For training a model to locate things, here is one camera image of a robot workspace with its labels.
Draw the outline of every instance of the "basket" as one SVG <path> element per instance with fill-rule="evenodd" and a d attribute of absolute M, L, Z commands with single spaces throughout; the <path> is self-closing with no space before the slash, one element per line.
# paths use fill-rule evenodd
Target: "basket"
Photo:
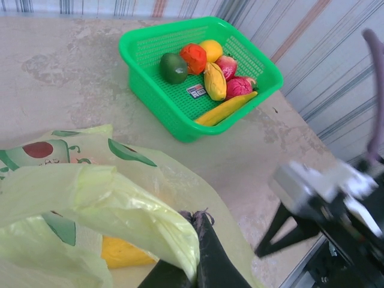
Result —
<path fill-rule="evenodd" d="M 238 76 L 257 79 L 258 95 L 245 106 L 213 127 L 195 123 L 195 119 L 220 102 L 208 95 L 192 97 L 187 89 L 201 84 L 203 75 L 188 75 L 182 84 L 165 82 L 159 72 L 160 58 L 167 52 L 179 53 L 189 43 L 215 39 L 238 62 Z M 182 142 L 193 142 L 204 135 L 226 131 L 283 85 L 279 69 L 231 24 L 204 17 L 147 27 L 125 33 L 119 51 L 129 66 L 131 90 L 143 101 L 169 132 Z"/>

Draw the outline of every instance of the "beige tabletop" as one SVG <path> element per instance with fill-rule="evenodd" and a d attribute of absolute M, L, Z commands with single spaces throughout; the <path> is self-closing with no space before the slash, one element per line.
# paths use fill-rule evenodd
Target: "beige tabletop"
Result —
<path fill-rule="evenodd" d="M 0 17 L 0 148 L 51 129 L 111 123 L 117 140 L 161 150 L 211 184 L 254 247 L 278 205 L 267 185 L 274 169 L 298 160 L 321 170 L 334 158 L 280 92 L 220 136 L 176 141 L 127 88 L 118 53 L 124 32 L 156 24 Z M 254 274 L 278 287 L 312 243 L 255 257 Z"/>

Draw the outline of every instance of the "striped wall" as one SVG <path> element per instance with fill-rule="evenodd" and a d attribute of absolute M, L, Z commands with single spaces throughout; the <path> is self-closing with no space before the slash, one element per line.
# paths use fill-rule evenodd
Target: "striped wall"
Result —
<path fill-rule="evenodd" d="M 223 0 L 0 0 L 0 11 L 191 18 L 216 15 L 222 2 Z"/>
<path fill-rule="evenodd" d="M 247 2 L 232 23 L 278 65 L 281 91 L 320 139 L 354 163 L 375 114 L 373 67 L 361 32 L 371 28 L 384 41 L 384 1 Z"/>
<path fill-rule="evenodd" d="M 278 65 L 283 94 L 337 157 L 353 163 L 365 150 L 375 91 L 361 32 L 371 28 L 384 41 L 384 0 L 0 0 L 0 10 L 115 17 L 216 15 Z"/>

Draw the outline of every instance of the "pink pomegranate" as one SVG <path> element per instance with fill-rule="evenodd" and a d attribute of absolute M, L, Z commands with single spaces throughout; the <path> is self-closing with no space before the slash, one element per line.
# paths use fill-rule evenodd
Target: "pink pomegranate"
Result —
<path fill-rule="evenodd" d="M 226 81 L 229 81 L 234 77 L 236 69 L 238 68 L 238 63 L 232 57 L 223 55 L 219 57 L 215 63 L 223 71 Z"/>
<path fill-rule="evenodd" d="M 234 79 L 245 79 L 246 81 L 248 81 L 252 87 L 255 87 L 257 85 L 257 82 L 256 80 L 254 80 L 252 77 L 248 77 L 248 76 L 234 76 L 233 77 Z"/>
<path fill-rule="evenodd" d="M 252 92 L 252 85 L 244 78 L 234 78 L 227 82 L 227 96 L 225 100 L 229 100 L 239 95 L 245 95 Z"/>

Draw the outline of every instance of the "plastic fruit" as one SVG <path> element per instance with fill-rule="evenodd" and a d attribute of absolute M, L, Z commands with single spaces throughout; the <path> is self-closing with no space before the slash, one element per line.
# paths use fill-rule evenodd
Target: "plastic fruit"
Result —
<path fill-rule="evenodd" d="M 223 54 L 222 46 L 215 40 L 205 40 L 200 43 L 200 46 L 203 47 L 206 52 L 207 62 L 216 62 Z"/>
<path fill-rule="evenodd" d="M 245 95 L 252 92 L 252 85 L 244 78 L 234 78 L 227 83 L 227 95 L 226 100 L 229 100 L 235 96 Z"/>
<path fill-rule="evenodd" d="M 220 56 L 215 62 L 223 71 L 226 81 L 232 79 L 238 68 L 238 63 L 231 56 Z"/>
<path fill-rule="evenodd" d="M 207 63 L 204 71 L 204 87 L 212 100 L 222 101 L 226 97 L 227 82 L 220 67 Z"/>
<path fill-rule="evenodd" d="M 233 112 L 240 109 L 256 95 L 257 92 L 253 91 L 247 95 L 239 95 L 229 101 L 225 101 L 219 106 L 203 114 L 201 117 L 196 119 L 195 122 L 204 126 L 214 126 L 230 116 Z"/>
<path fill-rule="evenodd" d="M 107 262 L 109 269 L 155 263 L 154 259 L 132 244 L 108 236 L 103 236 L 101 258 Z"/>
<path fill-rule="evenodd" d="M 160 74 L 170 84 L 180 84 L 188 76 L 188 67 L 178 54 L 165 53 L 160 60 Z"/>
<path fill-rule="evenodd" d="M 200 45 L 188 44 L 180 51 L 180 56 L 188 65 L 188 74 L 199 75 L 206 65 L 206 52 Z"/>
<path fill-rule="evenodd" d="M 233 78 L 234 79 L 245 79 L 246 81 L 248 81 L 252 85 L 252 87 L 254 89 L 256 88 L 257 81 L 255 79 L 253 79 L 252 77 L 248 77 L 248 76 L 234 76 Z"/>

